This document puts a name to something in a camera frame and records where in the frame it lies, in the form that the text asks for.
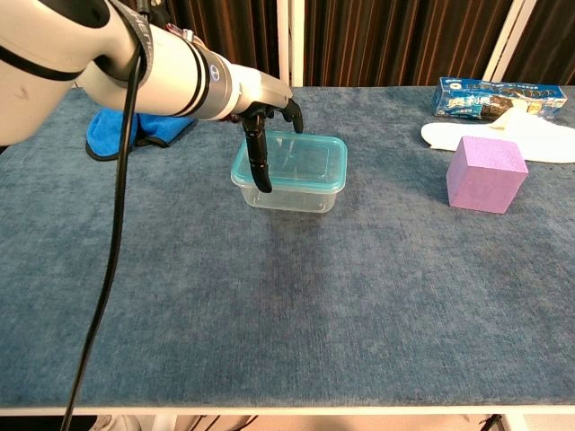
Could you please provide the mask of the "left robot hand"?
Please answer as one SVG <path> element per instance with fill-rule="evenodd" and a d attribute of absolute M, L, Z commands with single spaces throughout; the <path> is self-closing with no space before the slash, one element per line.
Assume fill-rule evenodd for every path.
<path fill-rule="evenodd" d="M 233 113 L 242 121 L 252 179 L 262 193 L 271 193 L 269 177 L 266 119 L 280 112 L 296 133 L 304 131 L 299 105 L 293 100 L 288 84 L 247 66 L 232 65 L 233 78 L 239 79 L 240 95 Z"/>

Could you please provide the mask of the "teal container lid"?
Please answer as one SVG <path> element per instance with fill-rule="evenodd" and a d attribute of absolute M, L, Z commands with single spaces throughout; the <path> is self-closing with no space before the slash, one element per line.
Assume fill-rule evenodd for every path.
<path fill-rule="evenodd" d="M 333 136 L 266 132 L 270 184 L 274 190 L 333 194 L 346 182 L 348 149 Z"/>

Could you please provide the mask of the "transparent plastic container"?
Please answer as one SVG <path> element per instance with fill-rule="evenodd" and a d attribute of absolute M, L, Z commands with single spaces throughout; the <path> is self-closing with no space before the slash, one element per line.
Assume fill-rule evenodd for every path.
<path fill-rule="evenodd" d="M 249 185 L 240 190 L 244 201 L 251 207 L 323 214 L 332 209 L 343 187 L 312 190 L 280 186 L 274 187 L 271 193 L 263 193 Z"/>

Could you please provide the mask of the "blue microfibre cloth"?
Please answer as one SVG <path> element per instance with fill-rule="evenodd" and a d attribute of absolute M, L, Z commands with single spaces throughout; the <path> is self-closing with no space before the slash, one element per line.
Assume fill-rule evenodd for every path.
<path fill-rule="evenodd" d="M 118 158 L 122 120 L 121 111 L 110 109 L 102 109 L 93 117 L 86 131 L 85 144 L 90 157 L 99 162 Z M 129 149 L 147 145 L 169 147 L 196 123 L 195 119 L 136 113 L 129 132 Z"/>

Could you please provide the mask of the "blue cookie box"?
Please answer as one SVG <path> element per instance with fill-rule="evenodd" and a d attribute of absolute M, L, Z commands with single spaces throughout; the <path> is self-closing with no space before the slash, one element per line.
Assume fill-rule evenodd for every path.
<path fill-rule="evenodd" d="M 528 113 L 553 119 L 567 100 L 558 85 L 440 77 L 433 107 L 438 117 L 493 121 L 512 108 L 514 101 L 524 101 Z"/>

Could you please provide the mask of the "blue table mat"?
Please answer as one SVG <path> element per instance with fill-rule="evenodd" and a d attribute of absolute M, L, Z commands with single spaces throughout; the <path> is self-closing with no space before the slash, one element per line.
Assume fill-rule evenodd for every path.
<path fill-rule="evenodd" d="M 240 126 L 128 159 L 119 265 L 79 405 L 575 405 L 575 164 L 503 215 L 452 208 L 425 87 L 302 88 L 349 149 L 322 215 L 248 206 Z M 0 409 L 66 404 L 97 304 L 116 167 L 68 93 L 0 154 Z"/>

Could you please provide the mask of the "purple foam cube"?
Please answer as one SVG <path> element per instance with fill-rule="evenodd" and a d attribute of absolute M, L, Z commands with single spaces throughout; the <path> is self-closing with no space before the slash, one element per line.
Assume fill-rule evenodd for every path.
<path fill-rule="evenodd" d="M 504 214 L 528 175 L 514 142 L 463 136 L 447 169 L 452 207 Z"/>

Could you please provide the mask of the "white slipper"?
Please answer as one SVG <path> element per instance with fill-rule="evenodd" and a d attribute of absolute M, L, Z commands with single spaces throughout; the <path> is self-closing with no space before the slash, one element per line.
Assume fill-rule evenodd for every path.
<path fill-rule="evenodd" d="M 489 124 L 433 122 L 420 130 L 432 148 L 455 151 L 463 136 L 515 142 L 530 162 L 575 163 L 575 128 L 555 125 L 517 108 Z"/>

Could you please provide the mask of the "white partition post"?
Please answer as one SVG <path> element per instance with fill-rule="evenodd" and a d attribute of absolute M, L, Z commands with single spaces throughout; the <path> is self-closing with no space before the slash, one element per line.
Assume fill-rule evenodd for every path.
<path fill-rule="evenodd" d="M 538 0 L 513 0 L 483 73 L 483 81 L 502 80 L 537 3 Z"/>
<path fill-rule="evenodd" d="M 279 79 L 304 86 L 305 0 L 275 0 L 279 53 Z"/>

